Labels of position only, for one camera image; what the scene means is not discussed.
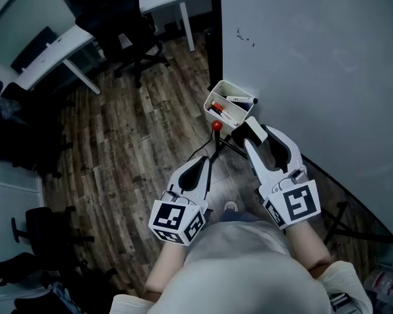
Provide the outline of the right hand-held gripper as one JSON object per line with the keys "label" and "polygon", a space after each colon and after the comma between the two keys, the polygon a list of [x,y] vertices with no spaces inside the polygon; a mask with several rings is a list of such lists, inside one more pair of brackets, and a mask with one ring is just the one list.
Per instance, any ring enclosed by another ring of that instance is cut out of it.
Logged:
{"label": "right hand-held gripper", "polygon": [[262,147],[244,139],[246,156],[260,182],[261,204],[281,230],[321,213],[316,182],[310,180],[298,146],[285,133],[262,124]]}

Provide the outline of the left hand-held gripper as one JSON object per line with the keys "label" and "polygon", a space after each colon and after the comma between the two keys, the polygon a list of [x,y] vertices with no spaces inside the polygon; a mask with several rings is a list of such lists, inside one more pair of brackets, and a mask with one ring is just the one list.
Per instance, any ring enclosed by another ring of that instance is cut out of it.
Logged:
{"label": "left hand-held gripper", "polygon": [[207,156],[194,158],[173,172],[149,218],[148,227],[160,240],[184,246],[195,240],[207,223],[211,176],[212,163]]}

